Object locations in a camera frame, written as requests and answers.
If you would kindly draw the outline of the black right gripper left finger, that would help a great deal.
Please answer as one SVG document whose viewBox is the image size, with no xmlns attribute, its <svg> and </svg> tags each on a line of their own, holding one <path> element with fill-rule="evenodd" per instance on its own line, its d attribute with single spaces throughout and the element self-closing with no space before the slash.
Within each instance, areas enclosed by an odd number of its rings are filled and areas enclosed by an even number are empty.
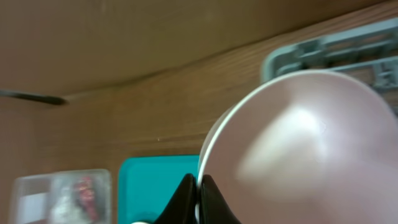
<svg viewBox="0 0 398 224">
<path fill-rule="evenodd" d="M 197 183 L 193 174 L 186 174 L 154 224 L 196 224 Z"/>
</svg>

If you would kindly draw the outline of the pink small saucer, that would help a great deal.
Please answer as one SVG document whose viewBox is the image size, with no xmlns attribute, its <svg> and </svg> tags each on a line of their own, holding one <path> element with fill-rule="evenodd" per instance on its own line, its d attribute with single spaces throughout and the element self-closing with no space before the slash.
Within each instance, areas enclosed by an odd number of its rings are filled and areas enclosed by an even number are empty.
<svg viewBox="0 0 398 224">
<path fill-rule="evenodd" d="M 396 223 L 397 118 L 345 74 L 283 75 L 213 126 L 206 175 L 242 223 Z"/>
</svg>

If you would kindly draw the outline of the red snack wrapper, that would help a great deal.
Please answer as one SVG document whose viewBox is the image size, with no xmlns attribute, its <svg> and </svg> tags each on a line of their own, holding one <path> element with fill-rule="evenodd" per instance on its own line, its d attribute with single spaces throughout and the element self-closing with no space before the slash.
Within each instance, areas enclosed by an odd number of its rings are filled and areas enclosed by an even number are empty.
<svg viewBox="0 0 398 224">
<path fill-rule="evenodd" d="M 89 220 L 94 223 L 99 220 L 96 211 L 95 191 L 93 188 L 93 180 L 90 177 L 82 177 L 74 186 L 78 197 L 78 204 L 88 216 Z"/>
</svg>

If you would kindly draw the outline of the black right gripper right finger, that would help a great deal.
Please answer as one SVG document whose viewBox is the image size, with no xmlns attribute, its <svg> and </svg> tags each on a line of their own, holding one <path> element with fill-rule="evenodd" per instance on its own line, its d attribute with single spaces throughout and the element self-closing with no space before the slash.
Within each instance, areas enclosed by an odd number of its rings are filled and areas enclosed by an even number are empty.
<svg viewBox="0 0 398 224">
<path fill-rule="evenodd" d="M 210 175 L 200 185 L 199 224 L 241 224 Z"/>
</svg>

